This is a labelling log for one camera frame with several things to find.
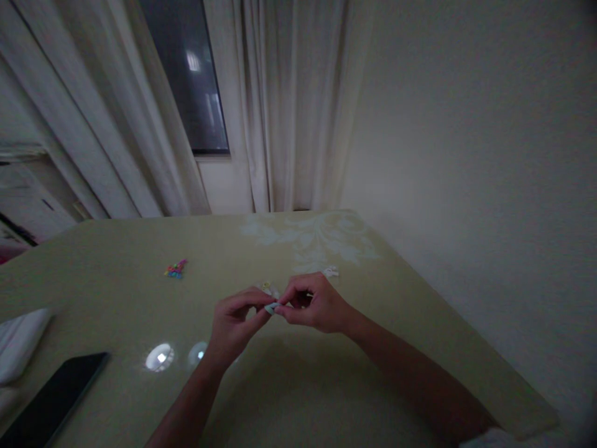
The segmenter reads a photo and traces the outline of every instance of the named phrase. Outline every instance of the white cloth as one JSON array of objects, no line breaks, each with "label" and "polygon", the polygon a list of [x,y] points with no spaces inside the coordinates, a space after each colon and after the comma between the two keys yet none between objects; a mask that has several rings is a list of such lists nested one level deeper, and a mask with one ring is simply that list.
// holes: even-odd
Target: white cloth
[{"label": "white cloth", "polygon": [[0,51],[60,142],[48,153],[91,215],[209,213],[136,2],[15,0],[14,5],[27,24],[2,2]]},{"label": "white cloth", "polygon": [[334,207],[373,23],[371,2],[204,3],[247,211]]}]

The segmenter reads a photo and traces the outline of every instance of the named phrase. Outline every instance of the glass window pane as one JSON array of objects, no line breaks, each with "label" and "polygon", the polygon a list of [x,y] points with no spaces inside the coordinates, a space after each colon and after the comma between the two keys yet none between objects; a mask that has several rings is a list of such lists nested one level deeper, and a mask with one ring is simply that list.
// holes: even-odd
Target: glass window pane
[{"label": "glass window pane", "polygon": [[140,0],[196,154],[228,154],[220,93],[201,0]]}]

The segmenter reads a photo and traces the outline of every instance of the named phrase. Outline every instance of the smartphone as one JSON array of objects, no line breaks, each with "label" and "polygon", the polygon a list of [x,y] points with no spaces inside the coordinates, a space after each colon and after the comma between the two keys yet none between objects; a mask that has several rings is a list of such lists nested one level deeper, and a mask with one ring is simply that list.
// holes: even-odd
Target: smartphone
[{"label": "smartphone", "polygon": [[0,448],[48,447],[109,358],[71,358],[52,375],[0,439]]}]

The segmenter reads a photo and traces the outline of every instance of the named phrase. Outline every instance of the table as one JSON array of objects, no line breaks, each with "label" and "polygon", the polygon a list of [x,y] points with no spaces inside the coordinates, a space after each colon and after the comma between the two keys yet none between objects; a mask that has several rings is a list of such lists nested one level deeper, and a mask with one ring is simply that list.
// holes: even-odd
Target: table
[{"label": "table", "polygon": [[[188,259],[182,279],[166,267]],[[555,411],[358,214],[350,210],[87,221],[0,266],[0,321],[51,307],[15,385],[28,402],[67,358],[111,360],[56,446],[142,446],[208,342],[215,302],[252,284],[329,265],[364,314],[459,379],[518,437],[557,425]],[[161,372],[149,352],[169,343]],[[0,422],[0,432],[25,403]],[[439,444],[359,349],[341,335],[274,316],[222,382],[205,446]]]}]

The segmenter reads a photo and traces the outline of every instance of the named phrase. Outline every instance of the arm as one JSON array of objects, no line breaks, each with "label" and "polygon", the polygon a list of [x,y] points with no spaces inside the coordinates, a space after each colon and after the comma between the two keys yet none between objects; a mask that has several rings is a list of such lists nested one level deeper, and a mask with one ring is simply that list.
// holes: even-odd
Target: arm
[{"label": "arm", "polygon": [[[210,415],[220,381],[249,340],[269,320],[271,296],[249,288],[216,305],[205,356],[146,444],[146,448],[196,446]],[[249,310],[257,313],[246,320]]]},{"label": "arm", "polygon": [[449,441],[468,441],[498,426],[483,405],[454,377],[351,307],[324,275],[292,278],[279,302],[292,304],[293,308],[275,309],[290,324],[348,336],[399,387],[415,410],[426,416],[435,430]]}]

